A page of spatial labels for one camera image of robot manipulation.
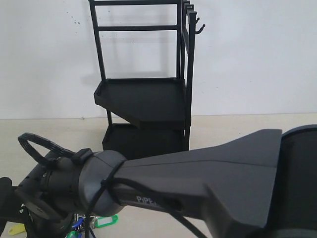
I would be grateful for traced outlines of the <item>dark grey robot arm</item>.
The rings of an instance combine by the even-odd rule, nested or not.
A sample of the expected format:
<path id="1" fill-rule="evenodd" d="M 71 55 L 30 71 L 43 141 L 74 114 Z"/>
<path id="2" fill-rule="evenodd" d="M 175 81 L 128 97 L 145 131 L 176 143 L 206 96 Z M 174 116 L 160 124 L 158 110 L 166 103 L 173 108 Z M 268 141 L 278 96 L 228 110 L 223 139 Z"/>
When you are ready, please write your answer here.
<path id="1" fill-rule="evenodd" d="M 113 150 L 77 152 L 41 136 L 18 141 L 36 166 L 14 186 L 0 180 L 0 227 L 22 223 L 30 238 L 64 238 L 75 215 L 109 217 L 125 206 L 170 214 L 196 237 L 317 235 L 317 127 L 261 129 L 231 142 L 127 160 Z"/>

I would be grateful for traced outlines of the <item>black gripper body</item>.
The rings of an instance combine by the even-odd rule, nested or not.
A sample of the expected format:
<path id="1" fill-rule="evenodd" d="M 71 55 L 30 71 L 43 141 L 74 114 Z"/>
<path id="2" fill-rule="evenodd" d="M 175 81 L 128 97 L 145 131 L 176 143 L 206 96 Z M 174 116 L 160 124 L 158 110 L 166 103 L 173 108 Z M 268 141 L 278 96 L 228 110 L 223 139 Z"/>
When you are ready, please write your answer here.
<path id="1" fill-rule="evenodd" d="M 0 178 L 0 233 L 8 222 L 21 223 L 28 238 L 64 238 L 71 230 L 74 214 L 59 214 L 45 201 L 43 175 L 47 169 L 37 164 L 14 186 L 9 177 Z"/>

